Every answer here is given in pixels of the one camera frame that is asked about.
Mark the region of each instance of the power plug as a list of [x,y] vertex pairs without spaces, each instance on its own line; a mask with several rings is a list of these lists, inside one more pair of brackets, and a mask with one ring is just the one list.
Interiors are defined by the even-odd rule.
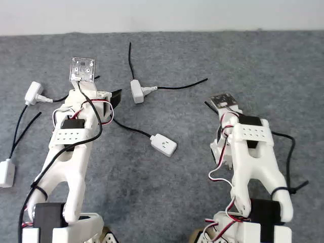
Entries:
[[49,99],[41,93],[43,92],[43,87],[40,83],[35,81],[31,82],[29,89],[25,95],[25,104],[26,105],[34,105],[37,102],[53,102],[52,99]]
[[0,187],[12,187],[14,184],[15,165],[11,159],[0,162]]
[[177,143],[159,133],[155,136],[151,136],[150,140],[151,145],[167,157],[171,157],[174,150],[177,148]]
[[134,102],[136,104],[143,103],[144,97],[151,93],[152,91],[157,90],[157,86],[154,87],[141,87],[140,82],[137,79],[131,81],[131,90]]

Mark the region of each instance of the white wall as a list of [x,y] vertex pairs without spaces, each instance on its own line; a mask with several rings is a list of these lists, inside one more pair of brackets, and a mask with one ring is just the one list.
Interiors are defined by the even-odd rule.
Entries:
[[1,0],[0,35],[324,29],[324,0]]

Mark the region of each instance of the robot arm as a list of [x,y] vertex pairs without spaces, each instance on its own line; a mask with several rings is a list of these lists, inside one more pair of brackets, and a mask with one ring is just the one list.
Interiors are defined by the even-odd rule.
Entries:
[[213,155],[216,161],[234,170],[231,198],[239,213],[230,215],[245,217],[245,220],[233,221],[227,212],[218,212],[209,221],[215,224],[206,231],[210,237],[202,234],[197,242],[211,242],[220,234],[227,241],[218,238],[215,242],[291,242],[291,230],[282,226],[282,222],[289,222],[293,217],[289,192],[277,190],[273,201],[249,197],[251,179],[259,180],[269,194],[276,188],[287,187],[277,165],[268,121],[244,115],[230,94],[211,97],[211,102],[220,118],[217,138],[211,143]]
[[[22,230],[23,243],[100,242],[103,239],[104,242],[115,242],[109,233],[109,237],[100,239],[103,220],[98,214],[81,213],[92,138],[100,135],[95,134],[99,124],[97,116],[102,122],[110,122],[113,118],[110,103],[112,94],[97,91],[93,82],[94,70],[94,59],[72,58],[70,81],[75,89],[69,92],[65,103],[53,113],[55,129],[49,152],[41,173],[35,179],[31,195],[26,200],[31,221],[28,226],[32,227]],[[57,157],[63,148],[69,149]],[[66,203],[47,202],[48,195],[64,181],[69,187]]]

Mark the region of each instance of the circuit board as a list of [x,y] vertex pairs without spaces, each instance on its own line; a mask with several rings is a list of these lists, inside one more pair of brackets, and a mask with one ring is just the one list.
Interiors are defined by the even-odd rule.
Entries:
[[215,105],[218,109],[237,105],[237,101],[229,93],[211,96],[210,100],[212,104]]
[[72,57],[70,65],[70,81],[92,82],[95,74],[95,59]]

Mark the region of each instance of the black power cord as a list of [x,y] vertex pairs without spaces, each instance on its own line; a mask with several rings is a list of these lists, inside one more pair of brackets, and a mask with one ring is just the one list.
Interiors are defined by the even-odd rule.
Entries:
[[22,221],[23,221],[23,216],[24,216],[24,211],[25,211],[25,207],[27,206],[27,203],[31,197],[31,195],[33,194],[33,192],[37,189],[38,187],[38,183],[40,182],[40,180],[44,177],[44,175],[46,174],[46,172],[50,169],[50,167],[53,165],[53,163],[55,162],[55,160],[64,152],[66,152],[67,150],[70,150],[78,145],[81,145],[81,144],[85,144],[85,143],[89,143],[89,142],[92,142],[94,140],[96,140],[97,138],[100,137],[100,135],[102,134],[102,125],[101,125],[101,120],[100,120],[100,116],[98,114],[98,111],[96,110],[94,104],[92,103],[92,101],[88,98],[88,96],[85,95],[85,93],[81,90],[80,88],[80,85],[78,83],[78,88],[81,92],[81,94],[86,98],[86,101],[89,102],[89,104],[91,105],[96,117],[97,117],[97,120],[98,120],[98,123],[99,123],[99,132],[96,136],[94,136],[93,138],[90,138],[90,139],[87,139],[87,140],[84,140],[84,141],[80,141],[80,142],[77,142],[77,143],[73,143],[73,144],[70,144],[66,147],[64,147],[62,150],[60,150],[51,160],[51,162],[46,166],[46,168],[40,173],[40,175],[38,176],[38,178],[32,183],[31,185],[31,189],[26,197],[26,200],[20,210],[20,214],[19,214],[19,220],[18,220],[18,243],[22,243]]
[[216,113],[217,115],[218,115],[218,111],[214,108],[214,107],[212,107],[211,105],[210,105],[210,103],[208,103],[207,101],[205,101],[205,104],[214,112],[214,113]]
[[17,141],[14,143],[13,147],[11,148],[11,152],[10,152],[10,156],[9,158],[12,157],[16,146],[18,145],[18,143],[20,142],[20,140],[23,138],[23,136],[25,135],[25,133],[27,132],[27,130],[30,128],[30,126],[33,124],[33,122],[41,115],[41,112],[39,112],[36,116],[34,116],[34,118],[28,123],[28,125],[26,126],[26,128],[23,130],[23,132],[21,133],[21,135],[19,136],[19,138],[17,139]]
[[69,95],[66,95],[66,96],[64,96],[64,97],[61,98],[61,99],[53,100],[53,103],[54,103],[54,102],[61,102],[61,101],[65,100],[68,96],[69,96]]
[[[131,61],[131,52],[132,52],[132,43],[130,42],[129,47],[128,47],[128,64],[130,66],[131,69],[131,73],[132,73],[132,78],[135,79],[135,75],[134,75],[134,67],[132,65],[132,61]],[[158,90],[181,90],[181,89],[186,89],[186,88],[190,88],[192,86],[201,84],[205,81],[207,81],[208,78],[205,78],[203,80],[200,80],[198,82],[195,82],[193,84],[190,85],[186,85],[186,86],[181,86],[181,87],[157,87]]]
[[133,68],[132,61],[131,61],[131,51],[132,51],[132,43],[130,42],[130,45],[128,47],[128,64],[129,64],[130,69],[131,69],[132,77],[133,77],[133,79],[135,79],[134,68]]
[[21,133],[21,135],[19,136],[19,138],[17,139],[17,133],[18,133],[18,128],[19,128],[19,125],[20,125],[20,122],[21,122],[21,118],[23,116],[23,114],[25,113],[26,109],[27,109],[28,105],[25,105],[25,107],[23,108],[22,112],[20,113],[20,116],[18,118],[18,121],[17,121],[17,125],[16,125],[16,129],[15,129],[15,135],[14,135],[14,141],[13,141],[13,144],[12,144],[12,147],[11,147],[11,151],[10,151],[10,155],[9,155],[9,158],[12,157],[14,151],[15,151],[15,148],[17,147],[18,143],[20,142],[20,140],[23,138],[23,136],[25,135],[25,133],[27,132],[27,130],[29,129],[29,127],[32,125],[32,123],[41,115],[41,112],[39,112],[30,122],[29,124],[27,125],[27,127],[24,129],[24,131]]
[[296,194],[296,192],[303,188],[304,186],[307,186],[309,184],[309,181],[306,180],[304,181],[302,184],[300,184],[299,186],[297,187],[291,187],[291,176],[290,176],[290,160],[292,158],[292,154],[293,154],[293,151],[295,149],[295,146],[296,146],[296,140],[295,138],[293,138],[292,136],[290,135],[287,135],[287,134],[283,134],[283,133],[277,133],[277,132],[274,132],[274,131],[271,131],[271,133],[273,135],[276,135],[276,136],[280,136],[280,137],[285,137],[285,138],[288,138],[291,140],[292,142],[292,145],[290,147],[290,150],[289,150],[289,153],[288,153],[288,156],[287,156],[287,160],[286,160],[286,182],[287,182],[287,187],[278,187],[276,189],[274,189],[274,191],[271,193],[271,197],[274,195],[274,193],[278,190],[287,190],[289,192],[289,194]]
[[[98,78],[100,78],[100,75],[95,76],[94,79],[98,79]],[[61,101],[65,100],[68,96],[69,96],[69,95],[66,95],[66,96],[62,97],[61,99],[53,100],[53,103],[55,103],[55,102],[61,102]]]
[[198,85],[198,84],[201,84],[205,81],[207,81],[208,78],[205,78],[203,80],[200,80],[198,82],[195,82],[193,84],[190,84],[190,85],[186,85],[186,86],[181,86],[181,87],[157,87],[158,90],[181,90],[181,89],[186,89],[186,88],[190,88],[192,86],[195,86],[195,85]]
[[133,132],[137,132],[137,133],[141,133],[141,134],[143,134],[143,135],[145,135],[146,137],[149,137],[149,138],[152,136],[152,135],[150,135],[150,134],[148,134],[148,133],[146,133],[146,132],[144,132],[144,131],[142,131],[142,130],[127,127],[127,126],[121,124],[120,122],[118,122],[115,118],[113,119],[113,121],[114,121],[117,125],[121,126],[122,128],[125,128],[125,129],[127,129],[127,130],[130,130],[130,131],[133,131]]

